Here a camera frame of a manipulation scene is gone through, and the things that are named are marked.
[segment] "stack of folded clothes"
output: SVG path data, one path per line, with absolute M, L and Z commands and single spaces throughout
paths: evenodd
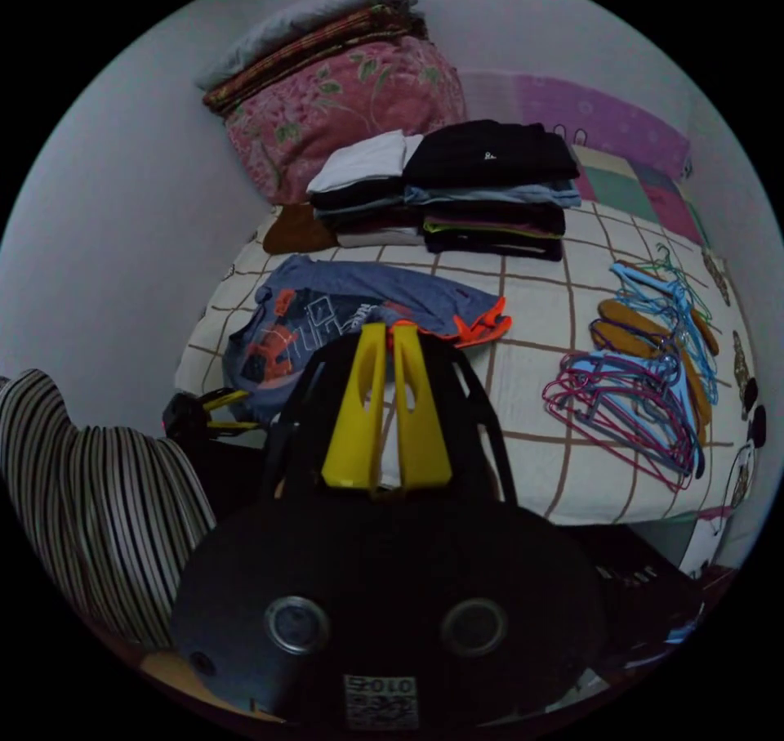
M 477 120 L 441 128 L 403 171 L 403 201 L 424 212 L 434 252 L 563 257 L 564 208 L 579 206 L 579 176 L 565 142 L 540 123 Z
M 314 217 L 344 248 L 424 245 L 421 211 L 403 204 L 403 169 L 422 134 L 391 131 L 336 150 L 308 185 Z
M 370 42 L 427 40 L 417 0 L 307 0 L 266 20 L 237 41 L 197 80 L 203 103 L 226 116 L 264 88 Z
M 540 123 L 474 120 L 392 131 L 336 150 L 310 182 L 314 216 L 343 246 L 426 245 L 559 261 L 577 164 Z

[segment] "graphic t-shirt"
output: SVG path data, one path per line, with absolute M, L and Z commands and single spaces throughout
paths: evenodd
M 463 284 L 374 262 L 289 257 L 256 291 L 248 324 L 229 336 L 227 385 L 250 396 L 237 419 L 264 425 L 280 412 L 311 355 L 364 324 L 416 324 L 457 346 L 503 335 L 504 299 Z

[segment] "white folded shirt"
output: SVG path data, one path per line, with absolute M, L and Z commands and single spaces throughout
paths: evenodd
M 398 130 L 341 147 L 332 153 L 321 172 L 310 181 L 308 193 L 334 191 L 365 180 L 400 177 L 422 139 L 422 134 L 404 136 Z
M 342 248 L 367 248 L 377 245 L 424 245 L 425 238 L 411 226 L 390 226 L 374 232 L 345 232 L 337 234 L 337 244 Z

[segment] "pink pillow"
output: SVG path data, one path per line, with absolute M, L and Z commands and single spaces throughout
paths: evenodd
M 466 120 L 457 71 L 435 46 L 404 36 L 307 66 L 244 101 L 226 131 L 259 191 L 276 204 L 307 200 L 330 154 L 401 129 L 427 134 Z

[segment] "striped cloth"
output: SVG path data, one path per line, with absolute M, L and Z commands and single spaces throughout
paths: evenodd
M 0 478 L 51 580 L 82 615 L 171 648 L 182 569 L 215 526 L 179 446 L 130 428 L 77 428 L 41 371 L 0 383 Z

